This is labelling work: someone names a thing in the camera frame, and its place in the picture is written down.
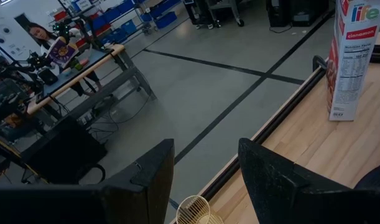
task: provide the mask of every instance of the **wooden workbench top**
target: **wooden workbench top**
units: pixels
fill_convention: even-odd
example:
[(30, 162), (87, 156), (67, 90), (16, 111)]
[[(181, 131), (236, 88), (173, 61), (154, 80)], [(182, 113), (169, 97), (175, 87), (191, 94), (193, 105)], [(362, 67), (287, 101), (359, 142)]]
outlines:
[[(123, 45), (121, 45), (121, 44), (114, 44), (114, 45), (112, 45), (109, 48), (114, 50), (114, 51), (112, 51), (112, 55), (114, 55), (114, 56), (117, 55), (118, 53), (122, 52), (125, 49), (125, 47)], [(67, 90), (68, 88), (70, 88), (71, 86), (73, 86), (75, 83), (79, 82), (81, 79), (85, 78), (92, 71), (94, 71), (96, 68), (100, 67), (102, 64), (104, 64), (105, 62), (107, 62), (111, 58), (112, 58), (111, 55), (107, 55), (105, 58), (103, 58), (99, 62), (95, 63), (93, 66), (87, 68), (80, 75), (78, 75), (73, 80), (71, 80), (70, 82), (68, 82), (67, 84), (65, 84), (61, 88), (59, 88), (57, 91), (55, 91), (54, 93), (52, 93), (52, 97), (56, 98), (58, 95), (60, 95), (65, 90)], [(39, 103), (36, 103), (35, 100), (32, 100), (30, 102), (29, 106), (28, 106), (27, 113), (28, 114), (34, 114), (36, 111), (38, 111), (39, 109), (41, 109), (42, 107), (44, 107), (46, 104), (48, 104), (51, 100), (52, 99), (50, 99), (49, 97), (46, 98), (46, 99), (44, 99), (44, 100), (42, 100)]]
[[(262, 145), (353, 188), (365, 174), (380, 165), (380, 64), (369, 65), (354, 121), (328, 120), (327, 87), (323, 77)], [(236, 156), (200, 194), (235, 159)], [(225, 224), (258, 223), (241, 170), (210, 200), (210, 205)]]

